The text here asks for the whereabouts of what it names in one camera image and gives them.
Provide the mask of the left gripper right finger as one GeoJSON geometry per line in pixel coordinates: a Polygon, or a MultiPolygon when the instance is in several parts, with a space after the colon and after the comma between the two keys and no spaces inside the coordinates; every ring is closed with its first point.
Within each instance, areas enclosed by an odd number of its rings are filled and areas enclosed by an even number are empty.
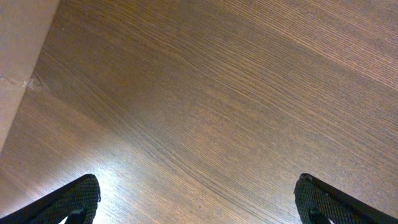
{"type": "Polygon", "coordinates": [[[304,224],[397,223],[397,218],[307,173],[300,175],[294,195],[300,220],[304,224]]]}

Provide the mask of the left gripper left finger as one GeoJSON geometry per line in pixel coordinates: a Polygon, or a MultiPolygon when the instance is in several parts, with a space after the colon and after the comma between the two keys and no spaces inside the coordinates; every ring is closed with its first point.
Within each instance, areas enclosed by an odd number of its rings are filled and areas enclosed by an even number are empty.
{"type": "Polygon", "coordinates": [[[1,223],[92,224],[101,200],[100,185],[85,174],[31,204],[1,218],[1,223]]]}

